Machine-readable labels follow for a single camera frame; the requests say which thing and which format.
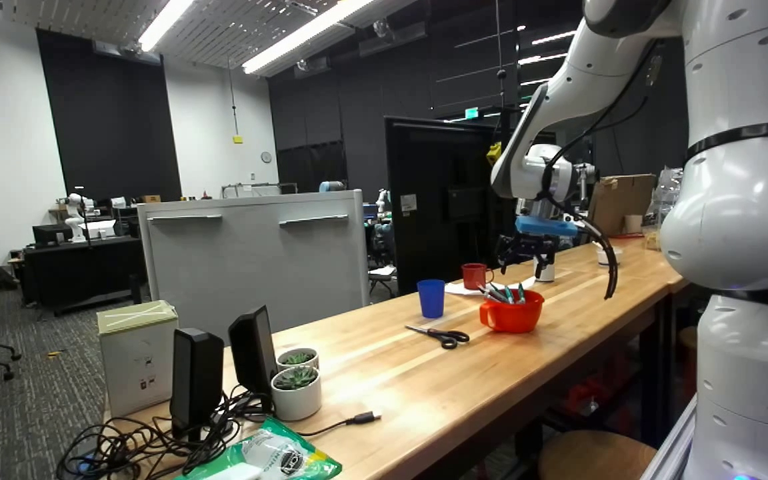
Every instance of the wooden table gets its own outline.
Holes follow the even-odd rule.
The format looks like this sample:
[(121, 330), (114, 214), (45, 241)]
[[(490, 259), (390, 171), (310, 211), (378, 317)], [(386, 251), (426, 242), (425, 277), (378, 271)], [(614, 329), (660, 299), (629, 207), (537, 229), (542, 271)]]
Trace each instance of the wooden table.
[[(660, 251), (637, 241), (617, 245), (625, 251), (621, 281), (608, 301), (608, 275), (593, 245), (558, 254), (556, 283), (537, 286), (548, 301), (533, 333), (490, 333), (477, 319), (480, 299), (446, 297), (446, 317), (434, 325), (468, 330), (473, 342), (440, 350), (406, 330), (408, 323), (426, 323), (416, 294), (274, 333), (277, 350), (305, 345), (322, 359), (322, 411), (290, 426), (317, 430), (369, 407), (385, 411), (377, 423), (316, 437), (345, 465), (345, 477), (440, 473), (446, 455), (484, 447), (484, 433), (516, 433), (568, 386), (561, 379), (593, 351), (617, 351), (621, 345), (614, 342), (660, 325), (654, 310), (681, 291), (684, 277)], [(532, 265), (493, 275), (516, 283), (532, 277)]]

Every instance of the ceiling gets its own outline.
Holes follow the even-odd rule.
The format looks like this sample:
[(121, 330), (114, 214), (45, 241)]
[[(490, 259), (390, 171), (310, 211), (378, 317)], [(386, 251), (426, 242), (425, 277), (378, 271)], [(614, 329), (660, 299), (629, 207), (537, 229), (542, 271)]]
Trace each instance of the ceiling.
[[(38, 29), (112, 43), (121, 51), (136, 51), (140, 35), (165, 3), (168, 0), (0, 0), (0, 17)], [(414, 0), (374, 0), (260, 74), (273, 77), (294, 66), (297, 59), (316, 55), (412, 3)], [(330, 6), (337, 6), (337, 0), (196, 0), (182, 22), (158, 43), (156, 54), (241, 69), (250, 55)]]

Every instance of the workstation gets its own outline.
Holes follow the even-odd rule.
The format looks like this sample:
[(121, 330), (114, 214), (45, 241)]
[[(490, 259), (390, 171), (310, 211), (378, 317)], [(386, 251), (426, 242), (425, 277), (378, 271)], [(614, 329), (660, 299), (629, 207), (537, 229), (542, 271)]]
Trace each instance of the workstation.
[(760, 83), (764, 6), (0, 0), (0, 477), (768, 477)]

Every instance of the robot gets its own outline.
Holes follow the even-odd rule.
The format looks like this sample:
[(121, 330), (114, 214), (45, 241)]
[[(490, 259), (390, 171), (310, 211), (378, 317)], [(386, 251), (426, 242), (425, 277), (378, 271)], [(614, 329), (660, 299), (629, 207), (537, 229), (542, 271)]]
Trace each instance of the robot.
[(688, 86), (685, 183), (661, 245), (685, 281), (717, 291), (698, 323), (684, 477), (768, 480), (768, 0), (588, 0), (566, 63), (525, 106), (490, 186), (540, 206), (566, 189), (566, 167), (533, 166), (533, 139), (608, 113), (660, 37), (684, 37)]

